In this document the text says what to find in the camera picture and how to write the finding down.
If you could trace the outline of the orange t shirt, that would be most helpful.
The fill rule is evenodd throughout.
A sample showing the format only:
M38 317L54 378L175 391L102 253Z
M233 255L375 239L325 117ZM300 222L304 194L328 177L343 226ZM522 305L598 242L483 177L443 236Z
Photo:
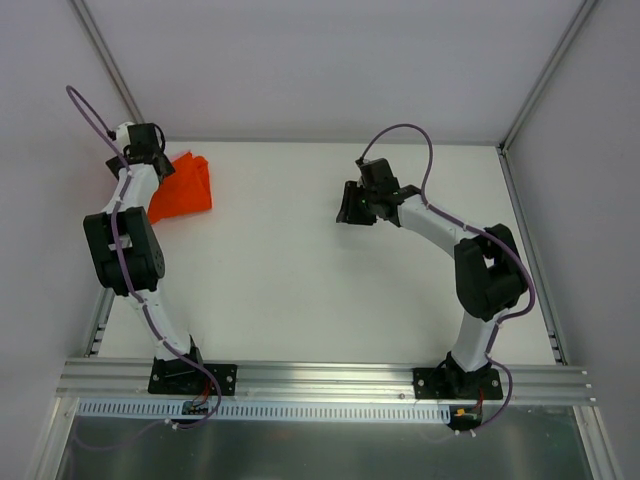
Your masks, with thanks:
M148 209L151 224L213 209L209 162L188 151L172 161L175 172L153 195Z

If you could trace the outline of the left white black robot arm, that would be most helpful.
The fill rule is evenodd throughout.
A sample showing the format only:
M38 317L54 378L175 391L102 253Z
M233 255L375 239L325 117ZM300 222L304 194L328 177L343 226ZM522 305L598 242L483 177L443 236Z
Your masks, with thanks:
M173 361L190 355L194 342L166 299L165 259L148 209L175 169L154 123L124 123L112 139L116 156L107 167L117 184L107 205L84 218L86 240L100 284L135 311L152 339L154 357Z

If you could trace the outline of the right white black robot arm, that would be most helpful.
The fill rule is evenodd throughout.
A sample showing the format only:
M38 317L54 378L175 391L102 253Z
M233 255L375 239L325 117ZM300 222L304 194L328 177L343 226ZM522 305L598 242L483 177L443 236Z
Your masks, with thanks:
M358 159L360 177L347 181L338 223L371 226L379 220L425 238L454 261L456 295L464 315L443 373L445 389L465 397L479 385L480 371L500 321L531 288L511 230L503 224L481 229L423 198L414 185L402 187L384 158Z

